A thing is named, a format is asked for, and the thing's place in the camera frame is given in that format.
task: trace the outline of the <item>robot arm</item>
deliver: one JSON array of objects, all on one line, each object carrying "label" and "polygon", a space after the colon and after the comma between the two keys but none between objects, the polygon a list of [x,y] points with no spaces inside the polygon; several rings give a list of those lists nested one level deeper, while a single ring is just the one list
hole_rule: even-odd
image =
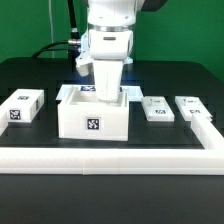
[{"label": "robot arm", "polygon": [[98,99],[116,102],[123,65],[133,47],[132,26],[137,11],[155,11],[167,0],[84,1],[89,8],[89,30],[82,37],[77,70],[87,75],[92,64]]}]

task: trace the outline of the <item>black table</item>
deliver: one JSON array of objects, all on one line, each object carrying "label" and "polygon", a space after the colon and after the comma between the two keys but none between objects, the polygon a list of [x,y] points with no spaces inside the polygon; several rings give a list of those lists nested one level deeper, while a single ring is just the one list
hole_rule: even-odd
[{"label": "black table", "polygon": [[[0,103],[18,88],[45,90],[46,103],[30,125],[10,124],[0,147],[202,149],[174,103],[198,96],[224,136],[224,85],[197,63],[138,61],[122,85],[165,96],[176,120],[150,124],[130,104],[129,141],[59,139],[55,97],[62,84],[93,84],[64,59],[6,60],[0,65]],[[0,223],[223,223],[222,176],[1,175]]]}]

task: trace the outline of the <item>white box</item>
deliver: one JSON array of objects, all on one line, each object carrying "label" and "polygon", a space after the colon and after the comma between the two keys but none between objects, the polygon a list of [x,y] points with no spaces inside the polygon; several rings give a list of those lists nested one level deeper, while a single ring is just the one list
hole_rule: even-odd
[{"label": "white box", "polygon": [[119,93],[117,103],[99,102],[95,91],[71,87],[58,105],[60,138],[128,140],[129,101]]},{"label": "white box", "polygon": [[17,89],[3,104],[8,122],[30,123],[44,104],[44,90]]},{"label": "white box", "polygon": [[[96,91],[95,85],[66,85],[63,84],[58,92],[56,100],[63,100],[71,87],[76,87],[78,91]],[[143,97],[140,86],[121,86],[122,91],[127,91],[129,102],[141,102]]]},{"label": "white box", "polygon": [[174,114],[162,96],[142,98],[142,106],[148,121],[174,121]]},{"label": "white box", "polygon": [[212,121],[212,115],[198,97],[176,96],[175,102],[185,121],[191,121],[192,114],[203,114]]}]

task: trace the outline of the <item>green background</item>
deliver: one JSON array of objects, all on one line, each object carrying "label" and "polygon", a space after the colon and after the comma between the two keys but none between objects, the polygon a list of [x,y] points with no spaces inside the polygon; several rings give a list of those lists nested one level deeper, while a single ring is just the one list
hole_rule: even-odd
[{"label": "green background", "polygon": [[[86,8],[80,2],[74,0],[83,33]],[[52,4],[55,40],[66,40],[70,37],[66,0]],[[223,0],[168,0],[156,13],[138,13],[135,28],[135,59],[199,62],[224,81]],[[48,0],[1,0],[0,62],[31,56],[50,42]]]}]

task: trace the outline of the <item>black cable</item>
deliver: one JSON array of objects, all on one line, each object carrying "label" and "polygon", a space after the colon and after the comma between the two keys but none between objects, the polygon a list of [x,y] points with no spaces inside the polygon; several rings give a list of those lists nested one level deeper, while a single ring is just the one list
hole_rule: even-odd
[{"label": "black cable", "polygon": [[67,5],[68,5],[69,18],[70,18],[70,25],[72,29],[71,38],[79,39],[80,36],[79,36],[76,19],[75,19],[75,10],[74,10],[73,0],[67,0]]},{"label": "black cable", "polygon": [[67,40],[63,40],[63,41],[57,41],[51,44],[46,45],[45,47],[41,48],[39,51],[35,52],[31,57],[32,58],[37,58],[43,51],[51,48],[51,47],[55,47],[58,45],[62,45],[62,44],[68,44]]},{"label": "black cable", "polygon": [[76,20],[75,20],[75,11],[74,11],[73,0],[67,0],[67,4],[68,4],[71,28],[76,28],[77,24],[76,24]]},{"label": "black cable", "polygon": [[68,41],[67,40],[56,41],[54,43],[46,45],[45,47],[41,48],[41,50],[48,49],[48,48],[51,48],[51,47],[55,47],[55,46],[58,46],[58,45],[61,45],[61,44],[68,44]]},{"label": "black cable", "polygon": [[31,57],[32,58],[37,58],[40,54],[42,54],[43,52],[46,51],[68,51],[69,49],[67,48],[60,48],[60,49],[41,49],[39,51],[37,51],[36,53],[34,53]]}]

